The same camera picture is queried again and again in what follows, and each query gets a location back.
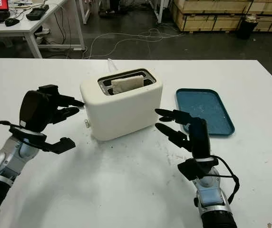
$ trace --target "gray floor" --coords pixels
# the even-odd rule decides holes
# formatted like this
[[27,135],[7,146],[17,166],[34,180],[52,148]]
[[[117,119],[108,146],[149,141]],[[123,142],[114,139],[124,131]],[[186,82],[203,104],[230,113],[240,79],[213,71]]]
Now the gray floor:
[[[143,35],[158,37],[168,37],[166,34],[180,34],[168,17],[166,13],[163,23],[157,25],[152,10],[138,6],[125,15],[102,19],[97,14],[97,6],[94,5],[88,24],[82,26],[88,47],[84,56],[89,56],[94,38],[101,34],[118,32],[138,35],[143,33]],[[112,59],[257,59],[272,74],[272,34],[263,33],[254,33],[248,40],[238,39],[234,33],[185,33],[183,36],[164,38],[158,42],[156,41],[159,38],[110,34],[95,40],[92,56],[106,55],[114,49],[117,42],[132,38],[138,40],[122,41],[106,57],[91,57],[91,59],[108,57]],[[17,38],[13,42],[15,45],[12,47],[4,47],[0,43],[0,57],[32,58],[25,41]],[[42,51],[43,57],[59,54],[66,55],[67,51]],[[82,52],[70,51],[69,56],[82,58]],[[53,58],[65,58],[65,56],[54,56]]]

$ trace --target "toaster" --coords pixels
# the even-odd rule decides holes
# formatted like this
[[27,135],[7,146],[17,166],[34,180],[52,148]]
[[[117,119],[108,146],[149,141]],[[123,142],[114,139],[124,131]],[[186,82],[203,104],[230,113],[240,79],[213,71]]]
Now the toaster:
[[[113,93],[112,80],[140,75],[144,77],[143,87]],[[162,89],[162,81],[146,69],[89,77],[81,83],[80,90],[92,135],[106,141],[155,124]]]

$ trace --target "table leg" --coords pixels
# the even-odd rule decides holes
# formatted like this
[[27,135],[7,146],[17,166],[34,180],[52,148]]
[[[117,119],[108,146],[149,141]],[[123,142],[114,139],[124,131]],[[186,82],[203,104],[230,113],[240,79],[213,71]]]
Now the table leg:
[[83,40],[81,24],[80,24],[80,21],[79,21],[79,15],[78,15],[78,11],[77,11],[76,2],[75,2],[75,0],[70,0],[70,2],[72,4],[72,8],[75,11],[75,22],[76,22],[77,32],[78,32],[78,35],[79,35],[80,45],[81,45],[82,50],[85,50],[85,44],[84,44],[84,40]]
[[35,58],[42,58],[42,55],[39,51],[36,39],[32,33],[25,33],[25,39],[27,40],[28,46]]
[[80,5],[80,11],[81,11],[81,16],[82,16],[83,24],[86,24],[87,20],[85,18],[84,7],[83,7],[83,0],[79,0],[79,5]]
[[163,10],[164,10],[164,0],[160,1],[160,8],[159,8],[159,17],[158,17],[158,23],[161,23],[161,20],[163,18]]

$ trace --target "plastic tray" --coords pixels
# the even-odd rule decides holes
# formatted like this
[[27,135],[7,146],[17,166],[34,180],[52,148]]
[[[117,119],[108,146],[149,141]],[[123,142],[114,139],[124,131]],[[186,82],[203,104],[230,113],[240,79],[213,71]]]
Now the plastic tray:
[[217,92],[211,89],[179,89],[178,109],[207,121],[209,135],[228,136],[235,128]]

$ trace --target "robotic hand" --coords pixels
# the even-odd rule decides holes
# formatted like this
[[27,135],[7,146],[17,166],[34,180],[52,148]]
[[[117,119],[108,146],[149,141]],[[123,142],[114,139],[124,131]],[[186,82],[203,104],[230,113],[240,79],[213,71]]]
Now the robotic hand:
[[46,135],[40,132],[47,124],[56,124],[78,113],[78,107],[83,106],[73,97],[60,95],[56,85],[45,85],[25,94],[19,114],[20,126],[0,121],[0,124],[9,125],[12,133],[0,150],[0,205],[24,165],[37,155],[39,149],[60,154],[75,147],[70,138],[49,144],[45,142]]
[[[181,131],[174,131],[162,123],[155,124],[159,131],[168,136],[169,141],[192,153],[193,158],[179,164],[178,169],[189,181],[193,181],[197,188],[194,204],[199,209],[203,227],[237,228],[229,204],[240,187],[239,179],[222,158],[210,155],[206,121],[178,110],[155,109],[155,111],[163,116],[159,119],[162,122],[175,120],[178,124],[189,125],[188,140],[187,135]],[[224,163],[231,176],[219,175],[215,168],[218,160]],[[233,193],[228,199],[220,188],[221,177],[233,178],[235,182]]]

